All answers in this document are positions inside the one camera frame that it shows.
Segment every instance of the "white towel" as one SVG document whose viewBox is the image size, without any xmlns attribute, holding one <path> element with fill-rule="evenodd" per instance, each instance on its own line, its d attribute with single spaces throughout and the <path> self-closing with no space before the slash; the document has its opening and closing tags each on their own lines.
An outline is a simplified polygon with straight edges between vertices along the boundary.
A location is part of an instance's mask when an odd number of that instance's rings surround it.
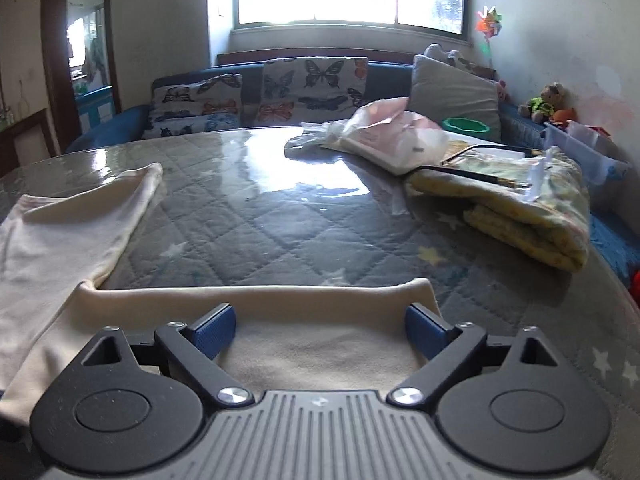
<svg viewBox="0 0 640 480">
<path fill-rule="evenodd" d="M 218 363 L 258 396 L 268 388 L 384 395 L 424 364 L 406 340 L 404 312 L 416 301 L 438 312 L 425 279 L 382 288 L 97 290 L 160 177 L 152 164 L 69 199 L 26 197 L 0 226 L 0 369 L 11 381 L 0 416 L 27 424 L 44 390 L 101 327 L 150 331 L 222 302 L 235 307 L 238 328 Z"/>
</svg>

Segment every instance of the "stuffed toy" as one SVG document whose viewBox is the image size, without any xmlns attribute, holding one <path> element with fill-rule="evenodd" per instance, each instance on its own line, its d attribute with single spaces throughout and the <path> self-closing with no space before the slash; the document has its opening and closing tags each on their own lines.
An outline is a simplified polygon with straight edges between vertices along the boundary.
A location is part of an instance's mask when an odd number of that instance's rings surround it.
<svg viewBox="0 0 640 480">
<path fill-rule="evenodd" d="M 424 55 L 431 59 L 435 59 L 436 61 L 447 63 L 455 68 L 459 68 L 460 70 L 464 70 L 465 72 L 469 72 L 470 74 L 474 73 L 474 66 L 476 64 L 466 60 L 458 50 L 445 52 L 440 44 L 433 43 L 427 47 L 427 50 L 424 51 Z"/>
<path fill-rule="evenodd" d="M 508 103 L 511 100 L 509 93 L 507 92 L 507 83 L 502 79 L 500 81 L 491 81 L 495 84 L 495 87 L 498 90 L 498 101 L 501 103 Z"/>
<path fill-rule="evenodd" d="M 569 121 L 577 121 L 578 114 L 574 108 L 567 110 L 556 110 L 556 113 L 551 116 L 551 124 L 553 126 L 565 130 L 569 125 Z"/>
<path fill-rule="evenodd" d="M 534 97 L 527 104 L 520 105 L 518 113 L 536 124 L 542 124 L 548 121 L 556 110 L 564 109 L 565 95 L 566 91 L 560 83 L 547 85 L 540 92 L 540 97 Z"/>
</svg>

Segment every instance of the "gray pillow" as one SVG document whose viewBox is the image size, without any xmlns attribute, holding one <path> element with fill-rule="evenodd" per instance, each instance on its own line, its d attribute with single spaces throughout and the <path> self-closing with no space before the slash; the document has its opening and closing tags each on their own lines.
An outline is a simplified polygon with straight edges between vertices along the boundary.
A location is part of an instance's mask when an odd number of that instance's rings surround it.
<svg viewBox="0 0 640 480">
<path fill-rule="evenodd" d="M 441 123 L 450 117 L 481 121 L 487 140 L 500 142 L 498 91 L 494 83 L 425 56 L 414 57 L 408 109 Z"/>
</svg>

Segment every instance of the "butterfly pillow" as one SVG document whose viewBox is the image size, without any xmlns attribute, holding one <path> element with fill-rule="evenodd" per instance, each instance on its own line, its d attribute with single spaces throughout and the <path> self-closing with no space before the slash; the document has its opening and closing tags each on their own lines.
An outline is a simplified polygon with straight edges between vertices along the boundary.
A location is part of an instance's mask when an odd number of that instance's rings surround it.
<svg viewBox="0 0 640 480">
<path fill-rule="evenodd" d="M 152 125 L 165 120 L 234 114 L 242 109 L 242 76 L 224 74 L 189 85 L 163 86 L 154 90 L 150 120 Z"/>
<path fill-rule="evenodd" d="M 255 125 L 350 118 L 364 104 L 368 67 L 365 57 L 293 57 L 265 62 Z"/>
<path fill-rule="evenodd" d="M 167 119 L 153 124 L 150 130 L 142 135 L 143 139 L 157 139 L 158 137 L 175 137 L 200 132 L 219 130 L 233 130 L 240 127 L 238 115 L 226 112 L 216 112 L 188 118 Z"/>
</svg>

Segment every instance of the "blue gripper pad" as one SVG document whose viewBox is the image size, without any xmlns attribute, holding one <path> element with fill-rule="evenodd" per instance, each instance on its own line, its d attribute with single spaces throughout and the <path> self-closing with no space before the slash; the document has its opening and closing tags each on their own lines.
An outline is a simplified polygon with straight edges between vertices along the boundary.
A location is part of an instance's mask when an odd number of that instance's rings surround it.
<svg viewBox="0 0 640 480">
<path fill-rule="evenodd" d="M 236 311 L 222 304 L 189 325 L 188 339 L 209 359 L 228 347 L 236 335 Z"/>
<path fill-rule="evenodd" d="M 413 305 L 404 314 L 404 331 L 409 342 L 427 359 L 436 357 L 450 342 L 449 331 Z"/>
</svg>

